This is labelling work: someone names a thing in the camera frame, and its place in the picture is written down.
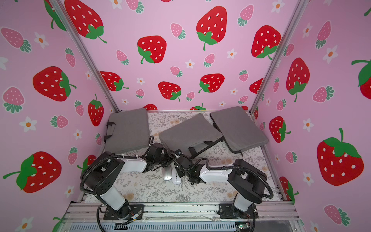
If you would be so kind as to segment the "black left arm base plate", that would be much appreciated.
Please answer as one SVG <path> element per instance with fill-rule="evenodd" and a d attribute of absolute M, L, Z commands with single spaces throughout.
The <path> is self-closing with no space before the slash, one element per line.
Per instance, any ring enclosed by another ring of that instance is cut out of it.
<path fill-rule="evenodd" d="M 144 210 L 145 205 L 141 204 L 123 205 L 119 210 L 114 210 L 110 206 L 107 206 L 103 219 L 123 221 L 127 221 L 130 219 L 141 220 Z"/>

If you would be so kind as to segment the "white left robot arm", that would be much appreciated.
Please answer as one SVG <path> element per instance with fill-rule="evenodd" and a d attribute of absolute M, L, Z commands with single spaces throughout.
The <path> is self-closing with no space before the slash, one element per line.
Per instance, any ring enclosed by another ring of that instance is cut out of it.
<path fill-rule="evenodd" d="M 85 171 L 80 179 L 80 190 L 95 196 L 104 206 L 106 212 L 113 212 L 119 219 L 127 219 L 131 215 L 128 200 L 114 186 L 121 172 L 147 173 L 170 165 L 165 147 L 154 142 L 150 136 L 148 148 L 141 156 L 126 156 L 103 152 Z"/>

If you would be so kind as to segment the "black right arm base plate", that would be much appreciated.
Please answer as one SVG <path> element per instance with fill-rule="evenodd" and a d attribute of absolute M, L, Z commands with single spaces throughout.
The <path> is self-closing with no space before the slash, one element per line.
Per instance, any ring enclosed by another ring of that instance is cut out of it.
<path fill-rule="evenodd" d="M 238 210 L 232 204 L 219 204 L 217 214 L 221 219 L 257 219 L 259 218 L 255 204 L 252 204 L 247 211 Z"/>

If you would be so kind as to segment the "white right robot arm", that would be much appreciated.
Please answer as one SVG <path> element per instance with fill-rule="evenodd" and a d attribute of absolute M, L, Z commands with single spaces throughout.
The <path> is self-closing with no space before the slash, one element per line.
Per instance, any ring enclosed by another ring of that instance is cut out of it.
<path fill-rule="evenodd" d="M 225 218 L 248 218 L 254 216 L 254 205 L 262 203 L 263 198 L 272 199 L 274 193 L 267 182 L 267 176 L 243 159 L 224 166 L 210 166 L 207 158 L 195 163 L 181 150 L 167 150 L 168 157 L 175 164 L 179 177 L 186 176 L 194 184 L 210 182 L 229 183 L 237 191 L 230 209 L 218 211 Z"/>

